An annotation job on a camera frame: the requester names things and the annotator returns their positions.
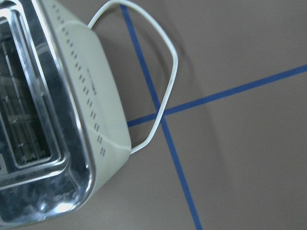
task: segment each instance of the toaster slot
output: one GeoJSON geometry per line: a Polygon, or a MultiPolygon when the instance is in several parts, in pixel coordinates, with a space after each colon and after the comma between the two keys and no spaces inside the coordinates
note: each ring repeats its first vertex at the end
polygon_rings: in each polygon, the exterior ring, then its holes
{"type": "Polygon", "coordinates": [[[7,20],[0,22],[0,115],[16,167],[51,157],[7,20]]]}

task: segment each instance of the kitchen appliance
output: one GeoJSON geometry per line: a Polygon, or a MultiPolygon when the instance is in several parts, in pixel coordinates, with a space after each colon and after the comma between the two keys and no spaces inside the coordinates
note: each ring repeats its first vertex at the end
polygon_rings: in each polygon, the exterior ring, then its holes
{"type": "Polygon", "coordinates": [[[55,0],[0,1],[0,228],[82,206],[151,140],[176,71],[172,43],[134,3],[110,1],[87,26],[55,0]],[[133,149],[107,58],[91,30],[119,3],[156,28],[174,60],[155,125],[133,149]]]}

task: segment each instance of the white cord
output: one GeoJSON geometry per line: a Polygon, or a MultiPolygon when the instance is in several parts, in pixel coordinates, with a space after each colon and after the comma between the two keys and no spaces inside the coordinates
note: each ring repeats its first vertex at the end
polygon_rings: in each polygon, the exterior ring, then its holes
{"type": "Polygon", "coordinates": [[[176,78],[176,74],[177,74],[177,69],[178,69],[178,55],[177,52],[175,50],[175,47],[173,45],[173,43],[171,42],[171,40],[169,39],[169,37],[166,35],[166,33],[164,32],[164,30],[162,29],[162,27],[158,24],[158,22],[149,14],[147,13],[143,8],[141,8],[140,6],[138,6],[137,4],[130,2],[128,0],[110,0],[108,1],[105,5],[103,5],[100,10],[94,15],[94,17],[92,18],[92,20],[90,21],[90,23],[88,24],[88,27],[90,29],[93,28],[93,26],[95,25],[95,23],[97,22],[97,20],[100,18],[100,16],[108,9],[110,8],[112,5],[117,5],[117,4],[121,4],[121,5],[125,5],[127,7],[130,7],[132,9],[134,9],[135,11],[137,11],[138,13],[140,13],[159,33],[159,35],[162,37],[162,39],[164,40],[164,42],[166,43],[169,51],[171,52],[172,55],[172,59],[173,59],[173,67],[172,67],[172,72],[171,72],[171,77],[169,79],[169,83],[168,86],[166,88],[166,92],[164,95],[164,98],[162,100],[160,109],[158,111],[156,120],[153,124],[152,130],[150,131],[148,137],[146,138],[146,140],[144,142],[142,142],[141,144],[137,145],[136,147],[132,148],[131,150],[131,154],[134,154],[135,152],[139,151],[140,149],[144,148],[146,145],[148,145],[148,143],[152,140],[155,132],[158,129],[159,123],[161,121],[162,115],[164,113],[165,107],[166,107],[166,103],[168,101],[169,95],[172,91],[173,85],[174,85],[174,81],[176,78]]]}

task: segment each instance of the blue line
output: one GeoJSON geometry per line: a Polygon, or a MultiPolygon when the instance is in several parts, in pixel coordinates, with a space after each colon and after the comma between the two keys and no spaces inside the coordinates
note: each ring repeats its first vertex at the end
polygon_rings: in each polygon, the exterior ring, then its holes
{"type": "MultiPolygon", "coordinates": [[[[244,92],[244,91],[248,91],[248,90],[257,88],[259,86],[263,86],[263,85],[266,85],[266,84],[269,84],[269,83],[272,83],[272,82],[275,82],[275,81],[279,81],[279,80],[282,80],[282,79],[285,79],[285,78],[289,78],[289,77],[298,75],[300,73],[304,73],[306,71],[307,71],[307,65],[300,66],[300,67],[297,67],[297,68],[294,68],[294,69],[291,69],[291,70],[288,70],[288,71],[285,71],[285,72],[282,72],[282,73],[278,73],[278,74],[275,74],[275,75],[272,75],[272,76],[269,76],[269,77],[266,77],[266,78],[263,78],[263,79],[260,79],[260,80],[256,80],[256,81],[244,84],[244,85],[237,86],[237,87],[229,89],[229,90],[218,92],[218,93],[197,99],[195,101],[191,101],[191,102],[188,102],[188,103],[184,103],[184,104],[166,109],[165,112],[164,112],[164,115],[167,116],[167,115],[178,113],[178,112],[181,112],[181,111],[184,111],[184,110],[187,110],[187,109],[191,109],[193,107],[196,107],[196,106],[199,106],[199,105],[202,105],[202,104],[213,102],[213,101],[225,98],[225,97],[235,95],[237,93],[241,93],[241,92],[244,92]]],[[[136,125],[139,125],[139,124],[142,124],[144,122],[148,122],[148,121],[154,120],[154,119],[155,119],[155,114],[150,114],[150,115],[140,117],[138,119],[135,119],[135,120],[128,122],[128,126],[129,127],[136,126],[136,125]]]]}
{"type": "MultiPolygon", "coordinates": [[[[142,50],[141,50],[138,38],[136,36],[136,33],[135,33],[135,30],[134,30],[131,18],[129,16],[129,12],[127,10],[127,7],[125,7],[125,6],[121,6],[121,10],[123,12],[124,19],[126,21],[126,24],[127,24],[127,27],[128,27],[128,30],[129,30],[129,33],[130,33],[130,36],[131,36],[134,48],[135,48],[135,51],[136,51],[137,56],[139,58],[139,62],[140,62],[143,74],[145,76],[145,79],[146,79],[146,82],[147,82],[148,89],[150,91],[151,97],[153,99],[153,103],[154,103],[155,109],[156,109],[156,111],[158,111],[159,108],[160,108],[159,99],[158,99],[156,90],[154,88],[154,84],[153,84],[152,78],[150,76],[149,70],[147,68],[147,64],[146,64],[145,58],[143,56],[143,53],[142,53],[142,50]]],[[[183,170],[182,170],[182,167],[181,167],[181,164],[180,164],[180,160],[179,160],[179,157],[178,157],[175,145],[173,143],[171,134],[169,132],[169,128],[167,126],[167,123],[166,123],[166,120],[165,120],[164,117],[161,120],[161,125],[162,125],[162,129],[163,129],[163,132],[164,132],[164,135],[165,135],[165,138],[166,138],[169,150],[171,152],[171,156],[172,156],[172,159],[173,159],[173,162],[174,162],[174,165],[175,165],[175,168],[176,168],[176,171],[177,171],[177,174],[178,174],[178,177],[179,177],[182,189],[183,189],[184,194],[185,194],[185,198],[187,200],[187,203],[188,203],[188,206],[189,206],[192,218],[194,220],[195,227],[196,227],[197,230],[202,230],[201,221],[199,219],[196,207],[194,205],[193,198],[192,198],[191,192],[189,190],[189,186],[188,186],[187,180],[186,180],[186,178],[184,176],[184,173],[183,173],[183,170]]]]}

